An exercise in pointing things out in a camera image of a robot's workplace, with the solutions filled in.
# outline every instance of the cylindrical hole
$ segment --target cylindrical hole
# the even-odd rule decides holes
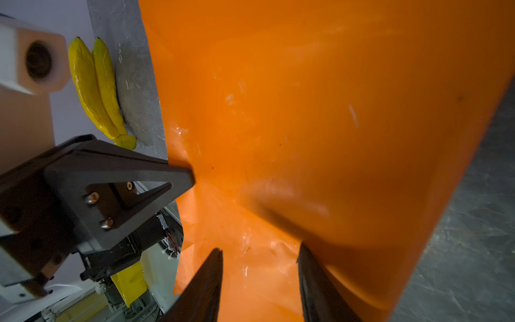
[[[42,43],[34,41],[27,50],[25,66],[30,78],[41,80],[50,74],[52,56]]]

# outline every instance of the toy banana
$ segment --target toy banana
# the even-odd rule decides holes
[[[119,137],[120,133],[111,122],[100,99],[93,55],[79,37],[70,44],[68,60],[73,84],[86,115],[108,138],[114,140]]]
[[[105,45],[104,48],[106,56],[109,57]],[[97,52],[100,58],[98,62],[95,62],[94,52]],[[133,150],[136,148],[136,138],[127,135],[125,130],[116,100],[111,59],[109,58],[108,64],[107,62],[104,64],[101,59],[101,52],[101,48],[90,52],[79,37],[75,38],[68,49],[72,80],[86,115],[96,127],[108,138],[114,140],[114,144]]]
[[[114,79],[113,63],[106,44],[102,39],[95,39],[95,45],[91,51],[95,63],[95,73],[100,98],[107,115],[120,133],[120,137],[114,139],[114,144],[133,150],[136,148],[136,138],[127,135],[124,119],[120,114],[120,106],[116,99],[116,84]]]

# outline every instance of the black metal bracket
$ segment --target black metal bracket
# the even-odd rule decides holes
[[[134,181],[164,183],[137,194]],[[44,283],[74,248],[109,251],[194,183],[189,168],[93,135],[21,164],[0,176],[0,284],[30,285],[44,296]]]
[[[304,321],[361,322],[304,244],[300,245],[297,263]]]

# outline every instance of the orange plastic bag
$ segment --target orange plastic bag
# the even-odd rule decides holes
[[[224,251],[220,321],[302,320],[304,241],[385,321],[515,70],[515,3],[140,1],[178,199],[176,291]]]

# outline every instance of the gray countertop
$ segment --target gray countertop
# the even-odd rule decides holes
[[[120,109],[137,152],[168,159],[152,59],[137,0],[88,0],[95,37],[114,65]]]
[[[137,151],[167,159],[152,61],[137,0],[88,0],[115,65]],[[428,243],[390,321],[513,321],[515,83]]]

